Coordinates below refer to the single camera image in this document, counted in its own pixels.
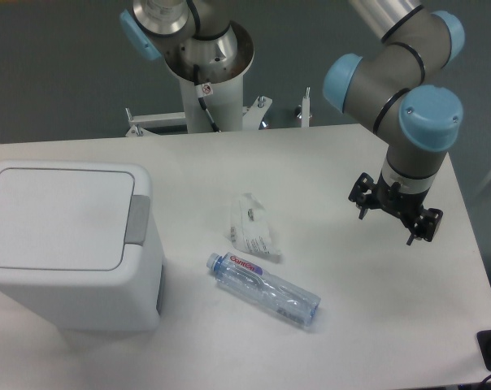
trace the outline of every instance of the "white wrapper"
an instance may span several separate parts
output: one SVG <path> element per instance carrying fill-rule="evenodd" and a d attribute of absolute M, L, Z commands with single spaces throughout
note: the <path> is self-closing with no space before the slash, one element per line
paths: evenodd
<path fill-rule="evenodd" d="M 281 255 L 272 244 L 265 208 L 252 193 L 244 193 L 231 205 L 231 242 L 245 254 Z"/>

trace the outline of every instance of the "metal bracket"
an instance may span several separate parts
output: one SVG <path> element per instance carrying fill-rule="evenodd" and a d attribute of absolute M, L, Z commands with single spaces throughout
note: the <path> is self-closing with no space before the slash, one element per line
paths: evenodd
<path fill-rule="evenodd" d="M 242 114 L 242 129 L 243 130 L 259 130 L 267 127 L 264 121 L 264 116 L 271 107 L 272 99 L 265 96 L 258 96 L 251 108 L 243 107 Z M 147 137 L 157 136 L 160 134 L 160 129 L 170 128 L 172 126 L 185 126 L 186 114 L 184 112 L 173 112 L 170 114 L 155 114 L 155 115 L 140 115 L 133 116 L 130 109 L 126 109 L 128 117 L 128 125 L 130 130 L 126 133 L 127 137 Z M 149 132 L 144 128 L 154 128 L 155 132 Z"/>
<path fill-rule="evenodd" d="M 242 130 L 259 130 L 267 128 L 264 116 L 271 107 L 272 99 L 258 96 L 242 119 Z"/>

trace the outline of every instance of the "bottle cap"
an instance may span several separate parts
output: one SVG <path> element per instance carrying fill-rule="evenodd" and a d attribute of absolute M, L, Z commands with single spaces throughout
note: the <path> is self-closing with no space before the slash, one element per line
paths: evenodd
<path fill-rule="evenodd" d="M 219 258 L 220 258 L 219 254 L 216 254 L 216 253 L 211 254 L 210 258 L 207 259 L 207 263 L 206 263 L 207 267 L 210 270 L 214 271 L 215 270 L 215 264 L 216 264 L 216 262 L 219 261 Z"/>

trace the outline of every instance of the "white table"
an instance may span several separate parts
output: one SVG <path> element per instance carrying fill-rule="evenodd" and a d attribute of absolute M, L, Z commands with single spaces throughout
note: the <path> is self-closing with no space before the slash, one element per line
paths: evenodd
<path fill-rule="evenodd" d="M 60 331 L 0 294 L 0 389 L 397 389 L 482 380 L 491 290 L 450 160 L 426 207 L 433 243 L 347 196 L 386 145 L 359 126 L 0 145 L 5 158 L 138 163 L 154 181 L 166 284 L 156 332 Z M 322 297 L 304 331 L 216 286 L 232 196 L 267 208 L 279 262 L 245 258 Z"/>

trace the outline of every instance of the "bottle label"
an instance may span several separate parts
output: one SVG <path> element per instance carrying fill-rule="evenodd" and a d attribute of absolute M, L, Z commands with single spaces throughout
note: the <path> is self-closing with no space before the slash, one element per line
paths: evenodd
<path fill-rule="evenodd" d="M 252 262 L 248 262 L 248 261 L 244 260 L 243 258 L 238 258 L 235 255 L 231 255 L 229 257 L 229 260 L 231 260 L 235 264 L 238 264 L 240 267 L 244 267 L 244 268 L 248 269 L 249 271 L 253 271 L 256 274 L 259 274 L 259 275 L 263 274 L 262 268 L 253 264 Z"/>

